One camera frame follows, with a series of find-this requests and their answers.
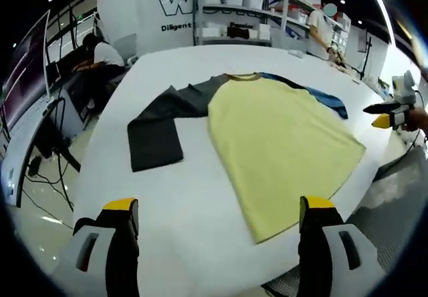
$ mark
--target white shirt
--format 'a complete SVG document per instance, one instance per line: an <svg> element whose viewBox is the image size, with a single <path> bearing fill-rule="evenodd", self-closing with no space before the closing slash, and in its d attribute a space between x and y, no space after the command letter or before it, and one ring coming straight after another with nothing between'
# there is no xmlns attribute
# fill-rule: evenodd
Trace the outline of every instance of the white shirt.
<svg viewBox="0 0 428 297"><path fill-rule="evenodd" d="M316 27L318 30L318 35L322 41L327 46L331 46L333 39L333 28L327 16L325 16L322 11L316 10L311 12L309 16L309 26L311 25ZM308 52L318 56L319 58L322 58L323 60L328 60L329 58L327 51L311 35L309 35Z"/></svg>
<svg viewBox="0 0 428 297"><path fill-rule="evenodd" d="M125 66L122 56L111 45L101 42L94 50L94 63L104 62L107 65Z"/></svg>

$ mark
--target yellow t-shirt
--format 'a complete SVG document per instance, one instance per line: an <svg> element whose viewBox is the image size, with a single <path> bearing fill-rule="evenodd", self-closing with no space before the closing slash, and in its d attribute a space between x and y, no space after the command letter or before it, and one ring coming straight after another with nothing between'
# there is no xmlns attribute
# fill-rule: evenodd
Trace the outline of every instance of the yellow t-shirt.
<svg viewBox="0 0 428 297"><path fill-rule="evenodd" d="M365 151L308 91L274 80L230 80L208 112L211 139L256 243L298 222L301 196L331 198Z"/></svg>

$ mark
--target metal mesh panel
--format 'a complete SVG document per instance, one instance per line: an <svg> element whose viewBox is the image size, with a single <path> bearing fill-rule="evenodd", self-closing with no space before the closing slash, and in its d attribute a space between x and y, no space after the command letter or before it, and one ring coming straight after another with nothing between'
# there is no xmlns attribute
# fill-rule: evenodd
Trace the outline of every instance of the metal mesh panel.
<svg viewBox="0 0 428 297"><path fill-rule="evenodd" d="M378 261L388 272L409 240L428 199L428 162L421 147L412 150L392 168L382 167L384 175L374 182L348 219L378 249ZM296 296L298 267L268 282L284 296Z"/></svg>

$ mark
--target blue fabric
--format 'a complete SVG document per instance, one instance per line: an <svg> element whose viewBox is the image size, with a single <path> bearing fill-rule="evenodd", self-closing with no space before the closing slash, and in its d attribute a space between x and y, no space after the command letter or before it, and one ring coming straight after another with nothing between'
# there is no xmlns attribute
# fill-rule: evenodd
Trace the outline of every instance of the blue fabric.
<svg viewBox="0 0 428 297"><path fill-rule="evenodd" d="M268 78L270 80L279 81L279 82L287 84L288 86L290 86L292 88L305 89L313 97L315 97L315 99L317 101L319 101L319 103L322 103L323 105L331 108L332 110L335 110L340 115L341 118L348 119L348 112L346 111L345 104L343 104L343 102L339 98L337 98L333 95L329 95L329 94L326 94L324 92L315 90L314 88L308 88L306 86L301 86L297 83L294 83L290 80L287 80L286 78L283 78L283 77L275 75L275 74L260 73L260 75L262 76L262 78Z"/></svg>

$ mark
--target white floor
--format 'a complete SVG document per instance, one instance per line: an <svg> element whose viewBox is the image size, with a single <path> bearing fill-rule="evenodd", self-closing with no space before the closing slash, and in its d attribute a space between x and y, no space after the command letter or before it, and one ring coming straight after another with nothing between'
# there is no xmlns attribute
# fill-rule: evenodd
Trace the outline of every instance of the white floor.
<svg viewBox="0 0 428 297"><path fill-rule="evenodd" d="M96 121L91 122L87 129L77 137L71 147L70 152L79 162L82 162L86 146L95 127ZM405 145L397 134L391 134L389 146L385 153L384 163L387 163L405 152ZM62 169L66 162L62 159ZM44 175L50 181L59 179L58 158L53 157L42 161L39 174ZM76 180L78 173L69 166L64 174L64 182L68 196L74 201ZM42 178L33 177L33 180L43 181ZM61 184L55 185L56 189L62 189ZM41 269L50 274L58 263L58 253L72 236L72 212L65 199L48 184L33 183L28 179L23 183L24 191L34 200L36 204L46 209L52 215L47 214L37 208L23 193L21 208L9 208L16 226L16 235L20 237L27 246L29 252ZM261 288L254 288L249 292L244 292L240 297L261 297L267 294Z"/></svg>

